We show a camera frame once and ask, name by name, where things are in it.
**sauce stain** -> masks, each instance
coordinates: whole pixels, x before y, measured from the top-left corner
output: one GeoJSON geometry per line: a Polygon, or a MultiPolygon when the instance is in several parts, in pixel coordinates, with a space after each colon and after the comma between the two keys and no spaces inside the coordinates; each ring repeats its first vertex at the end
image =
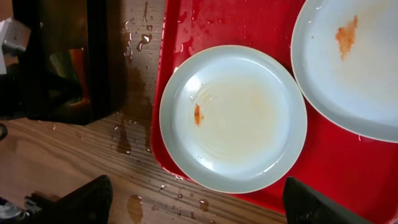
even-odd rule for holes
{"type": "Polygon", "coordinates": [[[351,52],[351,48],[355,43],[355,30],[358,28],[358,17],[355,15],[354,20],[350,21],[347,26],[340,27],[335,36],[339,44],[341,59],[344,60],[346,55],[351,52]]]}
{"type": "Polygon", "coordinates": [[[195,124],[199,127],[202,119],[205,119],[203,114],[200,112],[200,106],[196,105],[195,107],[195,124]]]}
{"type": "Polygon", "coordinates": [[[204,212],[207,212],[209,210],[209,202],[206,199],[200,199],[200,209],[203,210],[204,212]]]}
{"type": "Polygon", "coordinates": [[[141,200],[140,196],[132,195],[127,203],[127,211],[135,224],[141,224],[143,218],[141,200]]]}

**water droplet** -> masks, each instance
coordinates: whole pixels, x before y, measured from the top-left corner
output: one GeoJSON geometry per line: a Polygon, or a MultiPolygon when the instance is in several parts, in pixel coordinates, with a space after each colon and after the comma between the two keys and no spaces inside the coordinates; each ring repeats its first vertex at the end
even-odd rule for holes
{"type": "Polygon", "coordinates": [[[148,25],[147,26],[147,30],[149,30],[149,32],[152,32],[152,29],[154,28],[154,26],[152,26],[152,25],[148,25]]]}
{"type": "Polygon", "coordinates": [[[83,139],[83,135],[80,132],[77,131],[76,135],[77,135],[78,138],[83,139]]]}
{"type": "Polygon", "coordinates": [[[184,12],[184,14],[182,14],[181,16],[178,17],[178,23],[181,24],[185,21],[185,19],[187,18],[188,13],[184,12]]]}
{"type": "Polygon", "coordinates": [[[207,212],[209,210],[209,202],[206,199],[200,199],[199,204],[200,209],[204,212],[207,212]]]}
{"type": "Polygon", "coordinates": [[[191,210],[191,214],[189,215],[189,217],[190,217],[191,219],[196,219],[196,218],[193,216],[193,210],[191,210]]]}

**white object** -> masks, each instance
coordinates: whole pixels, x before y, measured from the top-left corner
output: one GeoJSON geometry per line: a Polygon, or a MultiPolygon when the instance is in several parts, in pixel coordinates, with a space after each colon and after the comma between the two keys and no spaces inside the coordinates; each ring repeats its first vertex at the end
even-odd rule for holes
{"type": "Polygon", "coordinates": [[[225,45],[184,62],[160,104],[160,130],[176,165],[209,189],[246,193],[280,179],[307,132],[303,97],[270,56],[225,45]],[[195,123],[195,108],[203,115],[195,123]]]}
{"type": "Polygon", "coordinates": [[[323,116],[353,133],[398,142],[398,1],[307,0],[292,38],[296,81],[323,116]],[[351,52],[335,35],[358,18],[351,52]]]}
{"type": "Polygon", "coordinates": [[[0,75],[7,73],[4,54],[14,57],[25,52],[29,37],[30,29],[23,23],[11,18],[0,22],[0,75]]]}

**table surface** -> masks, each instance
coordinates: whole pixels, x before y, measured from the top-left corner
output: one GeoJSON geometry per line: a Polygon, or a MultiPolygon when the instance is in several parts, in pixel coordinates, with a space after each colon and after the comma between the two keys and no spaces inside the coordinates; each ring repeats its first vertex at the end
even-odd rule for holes
{"type": "MultiPolygon", "coordinates": [[[[114,190],[109,223],[286,223],[282,214],[178,180],[158,165],[149,136],[165,0],[147,2],[147,23],[142,19],[146,1],[108,2],[111,85],[121,109],[87,126],[3,122],[9,134],[0,141],[0,197],[23,206],[31,193],[63,197],[106,174],[114,190]],[[146,25],[154,26],[153,39],[138,52],[146,25]],[[132,60],[124,56],[130,33],[132,60]],[[125,93],[118,92],[121,83],[125,93]],[[130,155],[118,152],[126,150],[130,155]],[[201,199],[209,202],[207,212],[201,199]]],[[[11,13],[11,0],[2,0],[0,20],[11,13]]]]}

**empty plate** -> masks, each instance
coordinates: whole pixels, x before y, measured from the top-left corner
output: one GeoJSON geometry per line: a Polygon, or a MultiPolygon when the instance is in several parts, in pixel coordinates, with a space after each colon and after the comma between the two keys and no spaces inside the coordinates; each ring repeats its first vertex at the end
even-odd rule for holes
{"type": "Polygon", "coordinates": [[[292,38],[296,81],[326,118],[398,142],[398,1],[307,0],[292,38]]]}
{"type": "Polygon", "coordinates": [[[280,179],[307,132],[302,94],[270,56],[225,45],[185,61],[160,104],[160,130],[179,168],[209,189],[246,193],[280,179]]]}

